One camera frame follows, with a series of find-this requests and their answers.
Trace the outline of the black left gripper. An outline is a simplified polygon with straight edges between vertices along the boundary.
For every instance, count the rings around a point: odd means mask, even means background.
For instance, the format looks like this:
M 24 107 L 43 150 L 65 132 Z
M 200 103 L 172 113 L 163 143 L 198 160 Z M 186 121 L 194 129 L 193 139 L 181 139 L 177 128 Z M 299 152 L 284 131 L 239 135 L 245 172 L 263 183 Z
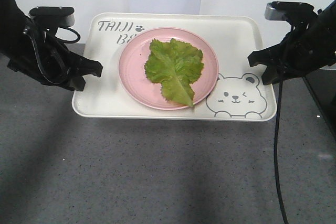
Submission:
M 102 64 L 71 52 L 80 39 L 70 27 L 41 27 L 31 19 L 7 21 L 7 67 L 46 86 L 83 91 L 85 75 L 101 77 Z

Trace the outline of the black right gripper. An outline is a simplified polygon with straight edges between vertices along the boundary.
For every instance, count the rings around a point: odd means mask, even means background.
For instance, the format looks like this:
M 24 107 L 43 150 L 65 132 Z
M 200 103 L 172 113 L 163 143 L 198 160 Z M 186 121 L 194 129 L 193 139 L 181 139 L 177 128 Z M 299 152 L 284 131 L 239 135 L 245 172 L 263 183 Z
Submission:
M 248 57 L 250 67 L 267 66 L 261 76 L 263 85 L 304 77 L 335 63 L 335 18 L 316 16 L 297 26 L 290 20 L 291 31 L 276 47 L 253 51 Z

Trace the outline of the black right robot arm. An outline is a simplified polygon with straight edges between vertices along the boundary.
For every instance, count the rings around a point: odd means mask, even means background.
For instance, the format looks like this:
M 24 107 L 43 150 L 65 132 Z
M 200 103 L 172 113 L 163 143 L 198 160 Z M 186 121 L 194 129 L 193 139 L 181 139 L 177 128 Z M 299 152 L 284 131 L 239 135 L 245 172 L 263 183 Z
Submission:
M 335 64 L 335 2 L 324 10 L 303 2 L 273 1 L 265 9 L 267 20 L 290 24 L 282 41 L 248 56 L 251 67 L 264 65 L 264 85 L 304 77 Z

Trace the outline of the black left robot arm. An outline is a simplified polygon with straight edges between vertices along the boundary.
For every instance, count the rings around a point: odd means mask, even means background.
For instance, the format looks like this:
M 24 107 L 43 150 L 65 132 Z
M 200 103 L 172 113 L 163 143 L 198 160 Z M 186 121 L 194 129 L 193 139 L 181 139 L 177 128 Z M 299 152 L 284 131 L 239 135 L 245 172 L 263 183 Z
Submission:
M 15 0 L 1 0 L 1 54 L 8 68 L 46 86 L 83 91 L 85 75 L 100 77 L 103 66 L 70 51 L 80 35 L 72 29 L 73 7 L 39 6 L 25 15 Z

